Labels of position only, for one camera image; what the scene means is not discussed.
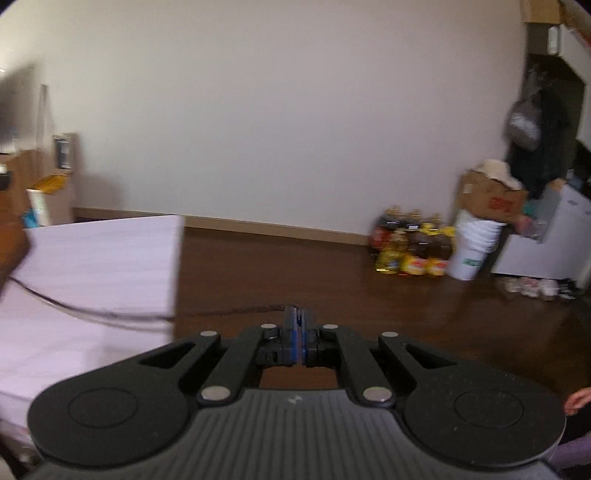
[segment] wooden floor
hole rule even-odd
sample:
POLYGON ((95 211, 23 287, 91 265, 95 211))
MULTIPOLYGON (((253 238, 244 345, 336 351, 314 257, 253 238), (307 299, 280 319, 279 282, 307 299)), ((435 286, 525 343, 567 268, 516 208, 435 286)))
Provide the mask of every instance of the wooden floor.
MULTIPOLYGON (((589 341, 571 304, 505 300, 488 277, 391 277, 376 273, 365 248, 244 233, 186 229, 176 335, 282 322, 279 313, 189 318, 182 311, 295 303, 319 323, 354 327, 367 338, 395 330, 450 353, 536 380, 564 396, 591 383, 589 341)), ((261 386, 333 388, 332 371, 271 368, 261 386)))

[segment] shoe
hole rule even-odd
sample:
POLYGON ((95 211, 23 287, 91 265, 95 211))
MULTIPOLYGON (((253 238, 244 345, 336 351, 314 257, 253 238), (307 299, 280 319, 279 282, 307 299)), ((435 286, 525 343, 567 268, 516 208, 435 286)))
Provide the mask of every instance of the shoe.
POLYGON ((521 291, 521 282, 519 281, 519 278, 505 277, 504 287, 509 293, 519 293, 521 291))
POLYGON ((540 297, 542 300, 554 300, 558 295, 558 282, 545 278, 540 280, 540 297))
POLYGON ((540 282, 535 278, 521 277, 521 293, 532 299, 540 293, 540 282))

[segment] white bucket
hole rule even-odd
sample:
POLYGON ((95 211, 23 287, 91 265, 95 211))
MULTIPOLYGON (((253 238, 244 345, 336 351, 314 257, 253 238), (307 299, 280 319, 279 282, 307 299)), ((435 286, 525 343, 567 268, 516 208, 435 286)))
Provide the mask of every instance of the white bucket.
POLYGON ((449 259, 446 273, 458 280, 473 280, 491 248, 470 241, 462 234, 456 236, 456 250, 449 259))
POLYGON ((456 222, 456 231, 464 236, 475 249, 493 251, 505 223, 482 220, 462 210, 456 222))

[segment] human hand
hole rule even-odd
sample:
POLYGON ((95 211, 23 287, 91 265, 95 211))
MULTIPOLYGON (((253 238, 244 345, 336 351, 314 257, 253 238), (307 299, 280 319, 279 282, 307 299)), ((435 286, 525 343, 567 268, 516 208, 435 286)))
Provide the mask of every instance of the human hand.
POLYGON ((567 415, 574 415, 589 402, 591 402, 591 387, 581 388, 566 399, 564 412, 567 415))

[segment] logo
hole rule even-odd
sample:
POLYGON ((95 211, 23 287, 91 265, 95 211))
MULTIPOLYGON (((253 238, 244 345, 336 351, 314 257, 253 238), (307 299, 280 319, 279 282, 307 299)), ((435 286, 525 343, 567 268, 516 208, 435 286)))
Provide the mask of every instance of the logo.
POLYGON ((289 397, 287 401, 292 405, 297 405, 298 403, 302 403, 304 399, 300 395, 294 395, 293 397, 289 397))
POLYGON ((505 200, 499 197, 491 197, 488 202, 488 208, 492 210, 502 210, 505 213, 511 213, 511 209, 515 202, 505 200))

